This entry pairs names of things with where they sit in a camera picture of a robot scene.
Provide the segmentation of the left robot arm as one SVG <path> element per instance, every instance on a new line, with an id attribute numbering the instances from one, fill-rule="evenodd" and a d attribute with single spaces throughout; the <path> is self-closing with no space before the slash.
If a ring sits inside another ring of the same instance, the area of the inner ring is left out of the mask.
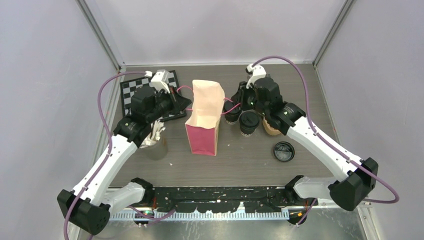
<path id="1" fill-rule="evenodd" d="M 107 189 L 123 164 L 152 132 L 152 124 L 184 111 L 191 104 L 175 87 L 168 91 L 156 91 L 150 86 L 137 88 L 130 100 L 130 113 L 116 125 L 99 160 L 71 191 L 63 189 L 58 194 L 57 202 L 65 222 L 95 236 L 106 227 L 110 216 L 124 208 L 135 203 L 148 207 L 154 199 L 153 186 L 141 178 L 131 180 L 112 194 L 107 194 Z"/>

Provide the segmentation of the paper cakes gift bag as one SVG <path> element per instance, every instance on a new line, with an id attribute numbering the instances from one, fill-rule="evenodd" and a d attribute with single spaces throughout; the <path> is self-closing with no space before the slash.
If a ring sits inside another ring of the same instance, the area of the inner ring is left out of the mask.
<path id="1" fill-rule="evenodd" d="M 211 80 L 192 81 L 193 103 L 185 130 L 192 154 L 216 156 L 223 106 L 231 101 L 221 84 Z"/>

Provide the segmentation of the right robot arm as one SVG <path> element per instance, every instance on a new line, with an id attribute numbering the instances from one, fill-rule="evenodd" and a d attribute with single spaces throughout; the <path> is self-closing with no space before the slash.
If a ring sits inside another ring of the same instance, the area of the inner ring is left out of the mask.
<path id="1" fill-rule="evenodd" d="M 270 77 L 254 83 L 241 81 L 232 101 L 243 111 L 254 110 L 284 136 L 305 147 L 332 173 L 332 177 L 296 176 L 287 184 L 285 198 L 291 205 L 319 198 L 353 211 L 375 188 L 379 165 L 371 157 L 362 159 L 322 132 L 296 104 L 283 100 L 279 85 Z"/>

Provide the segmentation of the black plastic cup lid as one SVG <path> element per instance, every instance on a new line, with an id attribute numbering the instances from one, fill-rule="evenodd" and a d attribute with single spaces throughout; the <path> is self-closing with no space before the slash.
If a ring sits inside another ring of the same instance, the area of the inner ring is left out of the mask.
<path id="1" fill-rule="evenodd" d="M 235 103 L 229 100 L 224 102 L 222 111 L 223 111 L 222 115 L 231 115 L 231 116 L 239 115 L 242 112 L 240 103 Z"/>

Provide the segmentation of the black paper coffee cup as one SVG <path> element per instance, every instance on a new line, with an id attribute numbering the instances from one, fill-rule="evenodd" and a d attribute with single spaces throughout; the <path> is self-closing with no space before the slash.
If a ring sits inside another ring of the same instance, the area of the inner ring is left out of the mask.
<path id="1" fill-rule="evenodd" d="M 236 105 L 236 103 L 229 100 L 226 100 L 223 105 L 224 118 L 230 125 L 234 125 L 242 113 L 241 107 Z"/>

